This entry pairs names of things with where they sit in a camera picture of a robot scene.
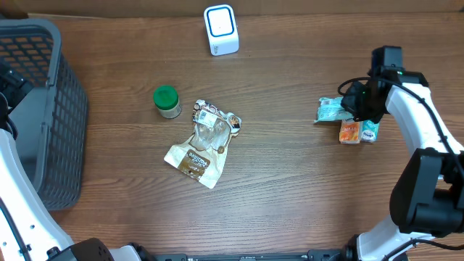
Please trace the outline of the white barcode scanner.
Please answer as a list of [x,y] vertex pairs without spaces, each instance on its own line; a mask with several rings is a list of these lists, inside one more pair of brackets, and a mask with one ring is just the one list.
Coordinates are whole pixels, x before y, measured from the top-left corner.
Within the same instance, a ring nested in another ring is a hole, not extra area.
[[212,56],[222,56],[239,50],[239,33],[233,8],[228,4],[204,10],[204,23]]

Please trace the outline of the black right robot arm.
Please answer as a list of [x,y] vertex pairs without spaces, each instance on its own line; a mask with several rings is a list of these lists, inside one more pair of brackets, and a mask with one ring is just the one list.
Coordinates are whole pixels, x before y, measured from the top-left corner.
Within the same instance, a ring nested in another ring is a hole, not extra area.
[[463,145],[439,116],[428,81],[407,71],[398,46],[374,49],[367,76],[344,82],[342,107],[355,121],[396,120],[410,160],[393,188],[389,215],[353,236],[333,260],[406,260],[419,244],[461,251],[436,242],[463,232]]

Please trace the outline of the grey plastic shopping basket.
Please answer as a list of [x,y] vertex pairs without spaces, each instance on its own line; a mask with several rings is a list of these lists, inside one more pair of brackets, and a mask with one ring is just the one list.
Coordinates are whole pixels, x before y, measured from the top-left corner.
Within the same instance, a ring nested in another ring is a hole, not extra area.
[[88,97],[62,53],[59,29],[45,19],[1,21],[1,99],[5,127],[48,211],[80,198]]

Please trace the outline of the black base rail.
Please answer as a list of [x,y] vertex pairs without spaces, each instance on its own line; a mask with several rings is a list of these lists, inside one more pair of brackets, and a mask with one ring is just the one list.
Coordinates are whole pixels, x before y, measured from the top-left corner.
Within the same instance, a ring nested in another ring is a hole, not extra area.
[[356,251],[348,249],[312,249],[306,253],[274,254],[154,254],[156,261],[355,261]]

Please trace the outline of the teal tissue pack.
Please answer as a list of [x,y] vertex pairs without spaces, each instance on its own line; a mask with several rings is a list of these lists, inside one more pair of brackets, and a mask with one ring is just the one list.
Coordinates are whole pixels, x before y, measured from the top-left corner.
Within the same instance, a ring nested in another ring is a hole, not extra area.
[[378,138],[379,123],[366,120],[362,124],[361,140],[373,143]]

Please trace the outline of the clear bagged bread snack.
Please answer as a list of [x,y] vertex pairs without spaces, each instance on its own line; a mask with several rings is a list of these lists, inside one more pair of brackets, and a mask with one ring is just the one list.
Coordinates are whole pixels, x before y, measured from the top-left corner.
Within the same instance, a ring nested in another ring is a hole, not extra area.
[[164,161],[213,189],[223,173],[229,143],[241,130],[242,119],[199,99],[193,108],[192,121],[192,135],[182,144],[171,146]]

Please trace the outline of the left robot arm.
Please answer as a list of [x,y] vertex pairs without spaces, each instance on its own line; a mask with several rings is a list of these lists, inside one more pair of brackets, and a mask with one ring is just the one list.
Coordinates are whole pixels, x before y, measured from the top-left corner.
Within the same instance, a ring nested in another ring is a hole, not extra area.
[[74,243],[48,213],[17,153],[17,129],[1,95],[1,256],[6,261],[141,261],[131,245],[108,249],[99,239]]

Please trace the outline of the green cap bottle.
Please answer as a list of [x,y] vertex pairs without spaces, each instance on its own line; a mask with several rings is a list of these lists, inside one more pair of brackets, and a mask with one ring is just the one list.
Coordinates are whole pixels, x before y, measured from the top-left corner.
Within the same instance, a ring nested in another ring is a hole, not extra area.
[[181,113],[178,92],[172,86],[160,86],[153,94],[153,100],[161,116],[173,119]]

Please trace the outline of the orange tissue pack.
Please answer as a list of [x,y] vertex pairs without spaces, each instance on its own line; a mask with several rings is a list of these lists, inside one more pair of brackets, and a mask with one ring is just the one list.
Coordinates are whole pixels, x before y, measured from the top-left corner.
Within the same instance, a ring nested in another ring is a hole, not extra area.
[[339,131],[341,144],[358,144],[361,142],[363,123],[354,120],[342,120]]

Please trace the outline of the teal wet wipes pack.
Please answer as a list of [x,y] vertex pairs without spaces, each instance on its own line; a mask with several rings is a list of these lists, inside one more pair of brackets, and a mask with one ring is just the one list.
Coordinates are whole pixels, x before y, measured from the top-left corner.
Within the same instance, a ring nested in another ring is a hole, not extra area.
[[316,114],[315,122],[335,122],[341,120],[353,120],[354,116],[341,105],[342,98],[319,98],[320,106]]

